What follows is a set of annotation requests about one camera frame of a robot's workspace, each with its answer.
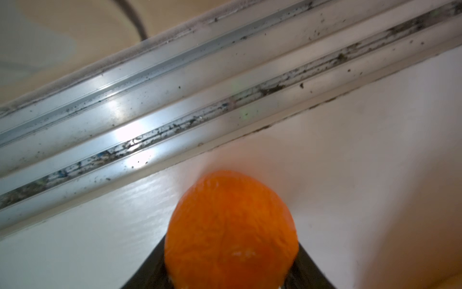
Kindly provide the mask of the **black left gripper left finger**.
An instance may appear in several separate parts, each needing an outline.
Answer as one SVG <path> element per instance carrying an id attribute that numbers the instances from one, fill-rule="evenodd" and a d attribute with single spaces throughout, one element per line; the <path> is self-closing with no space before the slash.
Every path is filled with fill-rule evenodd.
<path id="1" fill-rule="evenodd" d="M 121 289 L 170 289 L 164 261 L 165 236 Z"/>

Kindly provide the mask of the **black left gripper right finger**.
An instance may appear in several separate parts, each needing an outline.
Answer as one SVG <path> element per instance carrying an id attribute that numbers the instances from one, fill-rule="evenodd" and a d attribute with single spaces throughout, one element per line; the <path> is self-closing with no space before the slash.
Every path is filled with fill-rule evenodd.
<path id="1" fill-rule="evenodd" d="M 284 289 L 335 289 L 299 244 L 299 251 L 283 283 Z"/>

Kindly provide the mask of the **orange toy tangerine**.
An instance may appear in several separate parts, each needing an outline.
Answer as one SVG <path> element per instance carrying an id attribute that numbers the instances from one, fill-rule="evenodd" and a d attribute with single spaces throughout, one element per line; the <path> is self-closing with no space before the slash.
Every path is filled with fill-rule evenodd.
<path id="1" fill-rule="evenodd" d="M 290 210 L 245 174 L 205 175 L 180 198 L 165 238 L 176 289 L 277 289 L 299 251 Z"/>

